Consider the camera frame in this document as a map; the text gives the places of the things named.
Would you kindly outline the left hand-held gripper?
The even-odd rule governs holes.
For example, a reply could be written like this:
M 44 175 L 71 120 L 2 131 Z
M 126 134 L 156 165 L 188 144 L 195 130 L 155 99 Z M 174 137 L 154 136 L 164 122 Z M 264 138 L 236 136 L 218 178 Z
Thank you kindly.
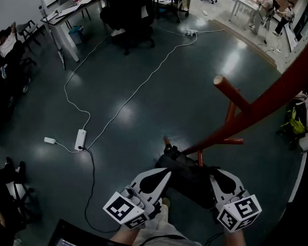
M 168 168 L 142 172 L 121 192 L 115 192 L 103 210 L 128 229 L 138 228 L 160 213 L 161 194 L 170 177 Z

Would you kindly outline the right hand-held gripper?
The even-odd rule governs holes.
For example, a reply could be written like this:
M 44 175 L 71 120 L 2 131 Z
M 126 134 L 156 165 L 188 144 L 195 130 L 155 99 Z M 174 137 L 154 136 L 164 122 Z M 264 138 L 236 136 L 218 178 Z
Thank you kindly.
M 233 233 L 251 225 L 261 214 L 257 197 L 244 190 L 241 180 L 234 174 L 218 169 L 224 175 L 216 179 L 210 176 L 218 216 L 216 221 L 228 233 Z

